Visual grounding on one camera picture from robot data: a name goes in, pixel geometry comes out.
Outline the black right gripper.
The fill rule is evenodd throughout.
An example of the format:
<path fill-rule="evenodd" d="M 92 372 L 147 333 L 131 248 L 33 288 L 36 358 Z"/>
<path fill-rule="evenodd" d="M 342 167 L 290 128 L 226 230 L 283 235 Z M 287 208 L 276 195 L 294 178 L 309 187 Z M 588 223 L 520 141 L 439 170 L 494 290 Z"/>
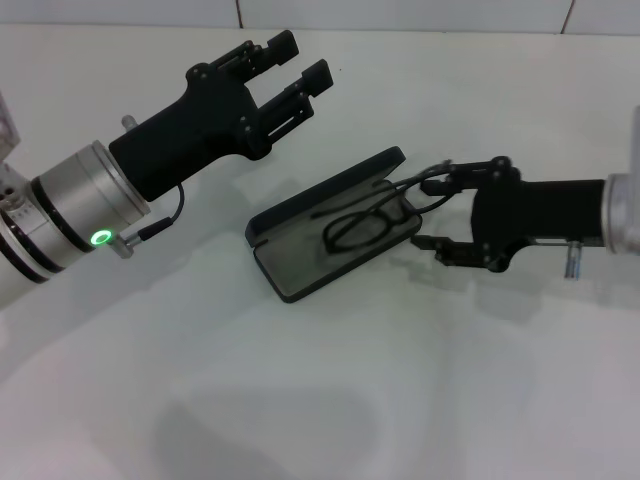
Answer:
<path fill-rule="evenodd" d="M 421 182 L 428 196 L 475 190 L 471 211 L 472 242 L 415 235 L 412 245 L 433 251 L 445 266 L 506 271 L 520 250 L 542 240 L 604 246 L 603 180 L 527 182 L 506 156 L 487 162 L 447 160 Z"/>

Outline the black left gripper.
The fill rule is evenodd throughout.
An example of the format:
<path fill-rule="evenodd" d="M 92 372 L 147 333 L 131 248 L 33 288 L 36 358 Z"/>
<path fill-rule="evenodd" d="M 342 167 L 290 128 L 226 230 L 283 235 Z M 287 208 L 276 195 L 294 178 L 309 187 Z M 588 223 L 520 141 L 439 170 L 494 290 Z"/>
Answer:
<path fill-rule="evenodd" d="M 266 47 L 245 41 L 214 61 L 218 71 L 193 67 L 176 102 L 109 144 L 126 179 L 153 201 L 221 157 L 265 157 L 314 115 L 310 97 L 333 86 L 328 63 L 319 60 L 259 109 L 244 82 L 232 75 L 260 75 L 298 54 L 293 33 L 284 30 Z"/>

